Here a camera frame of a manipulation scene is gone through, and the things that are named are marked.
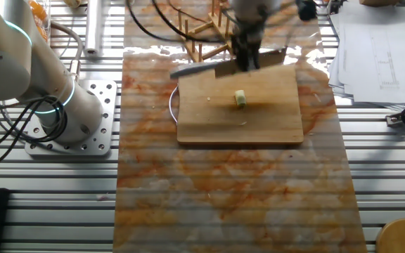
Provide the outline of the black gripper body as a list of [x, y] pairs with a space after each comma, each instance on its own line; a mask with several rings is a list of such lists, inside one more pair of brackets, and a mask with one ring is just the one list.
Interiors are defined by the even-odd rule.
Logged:
[[261, 46], [261, 30], [245, 32], [238, 27], [234, 27], [231, 44], [235, 55], [242, 52], [258, 53]]

